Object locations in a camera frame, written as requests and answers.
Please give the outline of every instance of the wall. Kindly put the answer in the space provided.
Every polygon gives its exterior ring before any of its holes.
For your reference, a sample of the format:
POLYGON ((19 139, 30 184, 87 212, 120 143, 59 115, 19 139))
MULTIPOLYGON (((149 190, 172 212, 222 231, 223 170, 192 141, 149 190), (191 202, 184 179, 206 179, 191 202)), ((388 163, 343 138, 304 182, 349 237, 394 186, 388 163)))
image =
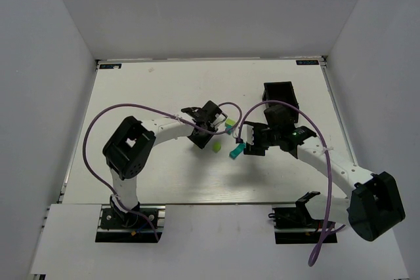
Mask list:
POLYGON ((0 0, 0 270, 25 279, 63 183, 95 62, 62 0, 0 0))
POLYGON ((327 54, 357 0, 64 0, 96 59, 327 54))
POLYGON ((420 0, 359 0, 328 58, 362 166, 397 180, 407 218, 394 232, 420 279, 420 0))

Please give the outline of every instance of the purple cable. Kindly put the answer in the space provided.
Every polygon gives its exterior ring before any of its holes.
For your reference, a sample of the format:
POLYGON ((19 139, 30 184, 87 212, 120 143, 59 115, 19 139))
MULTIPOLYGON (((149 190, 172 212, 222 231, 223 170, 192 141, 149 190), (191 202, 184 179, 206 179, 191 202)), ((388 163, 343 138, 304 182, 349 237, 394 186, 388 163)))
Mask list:
MULTIPOLYGON (((325 140, 324 136, 322 136, 321 131, 319 130, 319 128, 315 125, 315 123, 305 113, 303 113, 300 109, 298 109, 295 106, 292 106, 292 105, 290 105, 288 103, 285 103, 285 102, 282 102, 282 101, 274 101, 274 100, 259 102, 258 104, 254 105, 244 115, 243 120, 242 120, 242 122, 241 122, 241 124, 239 126, 237 141, 240 141, 241 140, 241 132, 242 132, 243 123, 247 119, 248 115, 253 110, 255 110, 255 108, 257 108, 257 107, 259 107, 259 106, 261 106, 263 104, 267 104, 267 103, 284 105, 284 106, 287 106, 288 108, 291 108, 294 111, 297 111, 298 113, 300 113, 314 127, 316 133, 318 134, 318 137, 320 137, 322 146, 324 148, 327 147, 326 140, 325 140)), ((329 152, 328 152, 328 150, 325 151, 325 157, 327 159, 327 177, 328 177, 327 206, 325 208, 326 210, 325 210, 324 222, 322 223, 322 230, 321 230, 320 240, 316 243, 314 249, 312 250, 312 252, 310 253, 310 256, 309 256, 308 265, 310 267, 312 267, 316 263, 316 260, 318 259, 318 256, 319 256, 320 251, 321 251, 322 242, 324 242, 325 238, 328 236, 328 233, 329 233, 329 231, 327 230, 327 227, 328 227, 329 210, 331 208, 331 196, 332 196, 332 191, 333 191, 333 176, 332 176, 332 173, 331 173, 331 160, 329 158, 329 152)))
MULTIPOLYGON (((236 105, 235 103, 232 103, 232 102, 224 102, 224 103, 221 103, 221 104, 219 104, 219 106, 223 106, 223 105, 232 105, 232 106, 234 106, 234 107, 236 107, 237 109, 238 109, 238 111, 239 111, 239 119, 238 119, 238 122, 234 125, 234 126, 232 126, 232 128, 231 129, 235 129, 238 125, 239 125, 239 123, 240 123, 240 121, 242 120, 242 110, 241 110, 241 108, 238 106, 238 105, 236 105)), ((132 103, 123 103, 123 104, 116 104, 116 105, 113 105, 113 106, 110 106, 109 108, 106 108, 106 109, 104 109, 104 110, 102 110, 98 115, 96 115, 95 117, 94 117, 94 119, 91 121, 91 123, 89 124, 89 126, 87 127, 87 130, 86 130, 86 133, 85 133, 85 137, 83 138, 83 145, 82 145, 82 156, 83 156, 83 162, 85 163, 85 165, 86 165, 86 168, 89 170, 89 172, 99 181, 99 182, 101 182, 101 183, 103 183, 106 187, 108 187, 111 191, 112 191, 112 193, 115 195, 115 196, 117 196, 117 191, 111 186, 111 185, 109 185, 109 183, 107 183, 107 181, 105 181, 103 178, 101 178, 93 169, 92 169, 92 167, 91 167, 91 165, 89 164, 89 162, 88 162, 88 160, 87 160, 87 154, 86 154, 86 147, 87 147, 87 140, 88 140, 88 138, 89 138, 89 134, 91 133, 91 131, 92 131, 92 128, 93 128, 93 125, 98 121, 98 119, 102 116, 102 115, 104 115, 106 112, 108 112, 108 111, 110 111, 110 110, 114 110, 114 109, 116 109, 116 108, 127 108, 127 107, 129 107, 129 108, 141 108, 141 109, 143 109, 143 110, 147 110, 147 111, 152 111, 152 112, 154 112, 154 113, 158 113, 158 114, 160 114, 160 115, 163 115, 163 116, 166 116, 166 117, 169 117, 169 118, 171 118, 171 119, 176 119, 176 120, 178 120, 178 121, 181 121, 181 122, 183 122, 184 124, 187 124, 187 125, 190 125, 190 126, 193 126, 195 129, 198 129, 198 130, 200 130, 200 131, 203 131, 203 132, 206 132, 207 134, 212 134, 212 135, 218 135, 218 134, 225 134, 225 133, 227 133, 228 131, 230 131, 231 129, 226 129, 226 130, 224 130, 224 131, 221 131, 221 132, 211 132, 211 131, 208 131, 208 130, 205 130, 205 129, 203 129, 203 128, 201 128, 201 127, 198 127, 198 126, 195 126, 195 124, 193 124, 193 123, 191 123, 191 122, 189 122, 189 121, 186 121, 185 119, 183 119, 183 118, 180 118, 180 117, 177 117, 177 116, 175 116, 175 115, 172 115, 172 114, 169 114, 169 113, 165 113, 164 111, 159 111, 159 110, 155 110, 154 108, 149 108, 148 106, 143 106, 143 105, 139 105, 139 104, 132 104, 132 103)), ((117 202, 118 202, 118 205, 122 208, 122 209, 124 209, 125 211, 127 211, 127 212, 130 212, 130 213, 133 213, 133 214, 135 214, 135 215, 137 215, 137 216, 141 216, 143 219, 145 219, 146 220, 146 222, 150 225, 150 227, 151 227, 151 229, 153 230, 153 233, 155 234, 155 238, 156 238, 156 241, 159 241, 159 236, 158 236, 158 233, 156 232, 156 229, 155 229, 155 227, 153 226, 153 223, 149 220, 149 218, 147 217, 147 216, 145 216, 144 214, 142 214, 142 213, 140 213, 140 212, 137 212, 137 211, 133 211, 133 210, 131 210, 131 209, 128 209, 125 205, 123 205, 123 203, 119 200, 119 198, 116 198, 116 200, 117 200, 117 202)))

